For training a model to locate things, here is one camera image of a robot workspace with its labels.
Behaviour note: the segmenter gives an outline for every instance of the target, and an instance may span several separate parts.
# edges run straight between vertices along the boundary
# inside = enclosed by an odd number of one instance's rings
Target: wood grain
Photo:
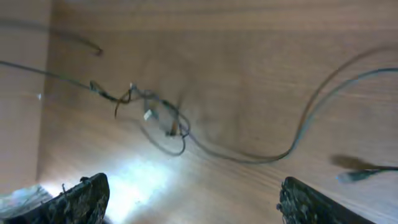
[[[171,102],[193,133],[219,146],[271,156],[285,151],[317,85],[351,57],[398,37],[395,1],[119,1],[56,2],[53,25],[104,48],[52,39],[49,70],[115,95],[130,82]],[[327,89],[359,72],[393,67],[396,50],[366,58]],[[376,222],[398,222],[394,174],[354,185],[335,176],[344,154],[398,163],[396,74],[361,81],[333,98],[298,149],[282,161],[243,166],[207,156],[192,142],[165,156],[139,124],[171,149],[180,146],[143,122],[142,105],[121,108],[85,90],[47,80],[39,180],[54,192],[81,176],[105,172],[108,215],[119,223],[282,223],[280,183],[292,175]]]

